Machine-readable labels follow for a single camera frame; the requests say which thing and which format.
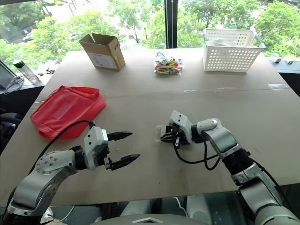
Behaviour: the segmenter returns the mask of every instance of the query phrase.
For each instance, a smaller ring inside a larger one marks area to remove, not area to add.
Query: table
[[[157,51],[181,57],[185,63],[182,75],[155,76]],[[48,143],[33,127],[30,115],[60,85],[101,89],[107,106],[94,119],[96,124],[107,132],[133,132],[126,139],[109,143],[112,160],[133,153],[141,156],[116,171],[100,167],[69,177],[53,205],[236,190],[222,163],[211,172],[203,164],[185,164],[176,158],[170,144],[159,141],[157,126],[166,125],[174,109],[193,123],[220,118],[280,185],[300,182],[300,99],[263,56],[245,74],[205,72],[202,49],[124,50],[123,54],[126,66],[120,72],[94,68],[85,52],[66,56],[0,157],[0,206],[6,204],[10,191]],[[280,89],[272,89],[269,84],[280,84]],[[77,139],[58,140],[49,150],[83,145],[86,133],[87,129]],[[208,152],[214,154],[210,146]],[[180,153],[188,160],[203,158],[203,145],[182,148]]]

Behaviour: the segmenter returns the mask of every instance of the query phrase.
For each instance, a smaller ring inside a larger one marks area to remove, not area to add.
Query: cardboard box
[[[92,34],[79,40],[96,68],[120,71],[125,66],[120,44],[115,36]]]

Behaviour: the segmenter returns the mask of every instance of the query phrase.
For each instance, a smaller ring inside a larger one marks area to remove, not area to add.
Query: glass window
[[[0,59],[14,72],[56,69],[88,33],[116,36],[122,49],[165,48],[164,0],[43,0],[0,6]]]
[[[299,1],[179,0],[178,48],[203,46],[204,28],[254,30],[266,56],[300,58]]]

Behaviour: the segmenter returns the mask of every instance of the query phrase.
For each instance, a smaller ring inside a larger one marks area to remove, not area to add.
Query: white plastic basket
[[[246,72],[265,48],[251,30],[204,29],[204,70]],[[252,44],[256,39],[259,46]]]

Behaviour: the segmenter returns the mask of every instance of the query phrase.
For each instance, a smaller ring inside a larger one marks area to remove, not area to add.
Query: red bag
[[[99,89],[61,86],[51,93],[30,119],[40,135],[53,139],[76,121],[94,119],[105,105]],[[78,137],[87,125],[79,123],[60,138]]]

